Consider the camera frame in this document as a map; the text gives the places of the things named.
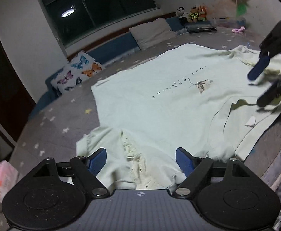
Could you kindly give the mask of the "clear plastic storage box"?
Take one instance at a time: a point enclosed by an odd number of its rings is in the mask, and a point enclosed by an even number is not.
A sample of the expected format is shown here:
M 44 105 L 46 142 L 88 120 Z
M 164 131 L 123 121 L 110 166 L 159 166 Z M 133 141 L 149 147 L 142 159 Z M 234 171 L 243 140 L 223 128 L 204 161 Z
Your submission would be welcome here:
M 246 26 L 244 17 L 213 17 L 211 23 L 213 26 L 223 28 L 241 28 Z

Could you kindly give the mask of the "blue sofa bench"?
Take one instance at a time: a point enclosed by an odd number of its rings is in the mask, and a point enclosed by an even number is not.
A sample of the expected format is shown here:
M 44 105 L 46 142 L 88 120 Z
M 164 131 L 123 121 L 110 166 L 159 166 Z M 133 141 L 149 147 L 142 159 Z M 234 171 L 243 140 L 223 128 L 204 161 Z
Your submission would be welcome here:
M 103 42 L 94 48 L 89 49 L 86 47 L 80 51 L 93 57 L 96 61 L 106 67 L 118 59 L 140 51 L 140 48 L 132 34 L 130 32 L 126 32 L 106 42 Z M 36 106 L 29 115 L 30 119 L 39 114 L 41 110 L 55 101 L 58 97 L 62 96 L 62 93 L 59 91 L 59 89 L 54 88 L 51 84 L 51 81 L 54 80 L 62 71 L 63 68 L 59 69 L 45 80 L 48 90 L 38 100 Z

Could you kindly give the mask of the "pale green shirt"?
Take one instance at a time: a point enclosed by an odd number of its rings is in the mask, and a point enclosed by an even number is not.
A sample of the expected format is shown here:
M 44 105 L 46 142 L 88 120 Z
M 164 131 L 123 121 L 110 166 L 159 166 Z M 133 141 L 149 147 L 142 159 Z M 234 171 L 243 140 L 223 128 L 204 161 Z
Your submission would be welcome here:
M 247 73 L 258 51 L 184 44 L 91 88 L 99 127 L 76 144 L 77 155 L 99 148 L 107 162 L 98 179 L 113 189 L 169 189 L 185 180 L 179 147 L 195 157 L 244 160 L 281 113 L 281 97 L 266 107 L 257 98 L 281 74 L 281 55 L 256 82 Z

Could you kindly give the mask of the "dark window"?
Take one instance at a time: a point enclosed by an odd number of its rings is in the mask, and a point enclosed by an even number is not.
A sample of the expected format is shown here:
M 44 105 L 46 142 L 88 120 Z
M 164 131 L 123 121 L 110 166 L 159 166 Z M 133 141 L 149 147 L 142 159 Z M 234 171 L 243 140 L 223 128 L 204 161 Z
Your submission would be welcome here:
M 42 0 L 42 3 L 65 46 L 106 24 L 157 6 L 154 0 Z

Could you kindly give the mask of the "beige pillow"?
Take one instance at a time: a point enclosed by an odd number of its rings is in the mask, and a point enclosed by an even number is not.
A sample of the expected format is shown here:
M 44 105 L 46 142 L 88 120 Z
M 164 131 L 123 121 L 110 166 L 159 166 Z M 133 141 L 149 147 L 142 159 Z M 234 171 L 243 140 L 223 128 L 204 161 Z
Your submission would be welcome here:
M 176 37 L 176 34 L 164 18 L 134 26 L 129 28 L 129 32 L 141 50 Z

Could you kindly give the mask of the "black remote control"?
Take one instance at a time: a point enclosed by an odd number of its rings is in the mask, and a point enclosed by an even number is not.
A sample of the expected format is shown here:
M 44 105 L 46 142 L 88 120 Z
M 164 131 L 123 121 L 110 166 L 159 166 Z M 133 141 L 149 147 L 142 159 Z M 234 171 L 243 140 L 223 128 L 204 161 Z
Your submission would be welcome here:
M 216 27 L 206 26 L 206 27 L 188 27 L 187 31 L 189 33 L 200 33 L 200 32 L 217 32 Z

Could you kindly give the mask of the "panda plush toy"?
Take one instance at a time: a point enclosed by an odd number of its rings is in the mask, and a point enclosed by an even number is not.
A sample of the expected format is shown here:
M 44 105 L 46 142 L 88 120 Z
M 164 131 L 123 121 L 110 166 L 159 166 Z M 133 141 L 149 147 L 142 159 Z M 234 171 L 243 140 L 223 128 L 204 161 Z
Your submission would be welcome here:
M 189 13 L 186 12 L 182 6 L 178 7 L 175 13 L 180 23 L 182 24 L 188 23 Z

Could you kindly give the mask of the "pink hair scrunchie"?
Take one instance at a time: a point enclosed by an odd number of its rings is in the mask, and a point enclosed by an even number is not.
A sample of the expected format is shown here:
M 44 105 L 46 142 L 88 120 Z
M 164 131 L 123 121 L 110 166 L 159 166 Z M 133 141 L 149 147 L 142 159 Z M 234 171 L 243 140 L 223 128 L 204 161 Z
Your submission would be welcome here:
M 245 32 L 245 27 L 242 26 L 241 28 L 232 29 L 232 33 L 238 34 Z

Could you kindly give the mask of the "orange fox plush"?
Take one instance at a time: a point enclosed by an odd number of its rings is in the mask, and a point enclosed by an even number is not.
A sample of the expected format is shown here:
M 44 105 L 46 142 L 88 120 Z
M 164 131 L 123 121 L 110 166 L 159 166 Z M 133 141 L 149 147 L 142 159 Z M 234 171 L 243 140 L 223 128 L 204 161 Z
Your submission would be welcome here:
M 205 6 L 199 6 L 198 8 L 198 21 L 207 21 L 207 10 Z

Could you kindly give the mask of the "butterfly print pillow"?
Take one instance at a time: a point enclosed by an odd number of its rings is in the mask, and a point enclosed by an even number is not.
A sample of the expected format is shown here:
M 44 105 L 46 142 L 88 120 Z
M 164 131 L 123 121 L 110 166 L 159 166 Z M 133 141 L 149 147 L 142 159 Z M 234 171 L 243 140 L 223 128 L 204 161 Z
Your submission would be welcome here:
M 56 74 L 50 83 L 58 93 L 63 94 L 71 91 L 104 69 L 102 64 L 84 51 L 81 51 L 63 67 L 62 71 Z

